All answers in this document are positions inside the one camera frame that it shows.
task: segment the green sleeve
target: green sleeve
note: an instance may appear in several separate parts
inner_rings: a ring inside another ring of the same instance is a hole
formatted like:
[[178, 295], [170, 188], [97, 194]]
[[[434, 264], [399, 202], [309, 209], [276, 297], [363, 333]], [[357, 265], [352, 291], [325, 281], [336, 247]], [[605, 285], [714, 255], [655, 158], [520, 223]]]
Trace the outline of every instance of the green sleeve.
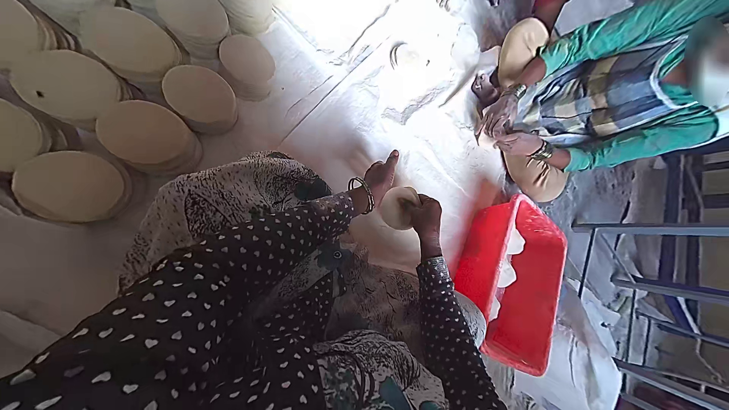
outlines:
[[573, 63], [597, 60], [637, 47], [687, 34], [706, 16], [729, 17], [728, 0], [651, 0], [612, 17], [576, 28], [542, 47], [547, 75]]
[[571, 156], [565, 171], [613, 167], [638, 158], [655, 157], [694, 147], [713, 139], [719, 120], [709, 109], [693, 110], [668, 121], [617, 134], [616, 137], [584, 147], [567, 148]]

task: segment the red plastic tray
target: red plastic tray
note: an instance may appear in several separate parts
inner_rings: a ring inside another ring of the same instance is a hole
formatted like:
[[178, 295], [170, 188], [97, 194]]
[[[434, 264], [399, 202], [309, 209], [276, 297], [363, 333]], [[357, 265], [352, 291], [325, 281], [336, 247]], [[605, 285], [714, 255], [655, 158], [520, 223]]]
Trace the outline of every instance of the red plastic tray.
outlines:
[[513, 255], [516, 282], [501, 299], [499, 316], [488, 324], [481, 352], [532, 376], [547, 370], [552, 330], [567, 251], [564, 233], [525, 195], [479, 211], [464, 245], [456, 290], [488, 318], [496, 292], [499, 261], [516, 225], [526, 244]]

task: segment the bracelet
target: bracelet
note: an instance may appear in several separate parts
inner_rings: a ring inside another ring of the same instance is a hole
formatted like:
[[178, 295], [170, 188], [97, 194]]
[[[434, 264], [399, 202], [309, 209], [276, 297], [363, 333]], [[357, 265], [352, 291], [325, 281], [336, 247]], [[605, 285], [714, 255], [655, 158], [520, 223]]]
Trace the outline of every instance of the bracelet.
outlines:
[[349, 184], [347, 187], [347, 190], [353, 190], [354, 189], [354, 183], [359, 182], [364, 190], [367, 192], [367, 209], [362, 213], [363, 215], [369, 214], [370, 212], [375, 210], [375, 197], [372, 195], [372, 191], [370, 190], [370, 186], [367, 185], [364, 179], [360, 177], [354, 177], [349, 180]]
[[511, 95], [516, 97], [517, 100], [521, 100], [521, 97], [524, 97], [524, 94], [526, 94], [526, 89], [529, 88], [524, 84], [514, 84], [509, 87], [506, 87], [501, 93], [501, 96], [507, 96]]
[[552, 158], [552, 154], [554, 154], [554, 146], [542, 140], [542, 146], [529, 157], [534, 160], [544, 161]]

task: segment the polka dot garment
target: polka dot garment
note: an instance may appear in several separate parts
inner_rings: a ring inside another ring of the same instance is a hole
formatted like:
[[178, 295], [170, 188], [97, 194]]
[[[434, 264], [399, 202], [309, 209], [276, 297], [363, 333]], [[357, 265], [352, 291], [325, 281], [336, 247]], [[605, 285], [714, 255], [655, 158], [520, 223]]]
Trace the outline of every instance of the polka dot garment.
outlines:
[[445, 258], [430, 258], [418, 266], [417, 272], [426, 366], [443, 381], [451, 407], [506, 410], [453, 294]]
[[[355, 216], [351, 198], [338, 194], [173, 252], [23, 370], [0, 380], [0, 410], [325, 409], [313, 346], [323, 341], [328, 322], [331, 274], [272, 317], [254, 324], [241, 318], [255, 298], [346, 231]], [[452, 407], [503, 408], [488, 406], [498, 398], [476, 348], [468, 345], [460, 308], [451, 305], [452, 284], [428, 279], [447, 277], [445, 264], [430, 262], [418, 270], [425, 278], [421, 297], [429, 302], [423, 329], [433, 359], [426, 366], [443, 380]], [[450, 320], [428, 319], [439, 307], [453, 306]], [[438, 332], [462, 337], [430, 336]], [[445, 347], [451, 354], [440, 356], [451, 363], [436, 360]], [[454, 354], [451, 347], [467, 353]], [[468, 394], [448, 393], [451, 383]]]

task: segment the teal shirt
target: teal shirt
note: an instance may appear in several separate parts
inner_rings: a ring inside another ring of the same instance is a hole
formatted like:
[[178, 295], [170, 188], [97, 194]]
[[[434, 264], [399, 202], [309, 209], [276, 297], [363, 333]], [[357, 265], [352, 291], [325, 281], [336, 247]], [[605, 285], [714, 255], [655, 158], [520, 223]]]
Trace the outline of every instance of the teal shirt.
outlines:
[[[545, 61], [549, 75], [573, 63], [598, 60], [646, 42], [688, 34], [693, 25], [706, 16], [729, 20], [729, 0], [652, 0], [643, 6], [581, 26], [544, 46], [539, 56]], [[670, 54], [659, 67], [660, 78], [675, 68], [683, 57], [683, 47]], [[678, 105], [695, 102], [685, 87], [660, 85]], [[612, 167], [638, 158], [693, 147], [713, 139], [718, 129], [718, 119], [710, 109], [701, 105], [679, 109], [648, 124], [618, 133], [609, 140], [568, 148], [572, 159], [565, 171]]]

